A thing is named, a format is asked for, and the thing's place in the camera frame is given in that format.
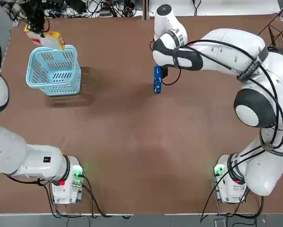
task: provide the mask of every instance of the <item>brown table surface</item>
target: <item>brown table surface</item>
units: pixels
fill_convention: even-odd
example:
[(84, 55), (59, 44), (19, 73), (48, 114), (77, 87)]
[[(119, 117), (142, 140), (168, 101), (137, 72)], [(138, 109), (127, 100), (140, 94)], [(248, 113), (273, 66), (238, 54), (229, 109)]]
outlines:
[[(189, 40), (216, 28), (257, 34), (274, 17), (180, 17)], [(276, 20), (278, 27), (283, 22)], [(201, 213), (212, 189), (212, 167), (222, 154), (239, 152), (258, 130), (242, 124), (233, 110), (241, 84), (215, 71), (183, 71), (178, 83), (153, 93), (154, 61), (149, 41), (154, 21), (138, 18), (53, 19), (52, 30), (78, 50), (79, 96), (48, 98), (25, 81), (35, 46), (12, 30), (2, 75), (10, 103), (0, 124), (30, 144), (49, 144), (76, 156), (86, 168), (94, 195), (106, 213)], [(267, 42), (268, 31), (264, 34)], [(177, 70), (170, 70), (173, 81)], [(82, 205), (59, 206), (67, 213), (91, 213)], [(251, 194), (240, 212), (256, 212)], [(233, 212), (234, 206), (221, 207)], [(0, 213), (49, 213), (45, 191), (0, 174)], [(217, 212), (212, 197), (206, 212)], [(264, 212), (283, 213), (283, 177), (266, 197)]]

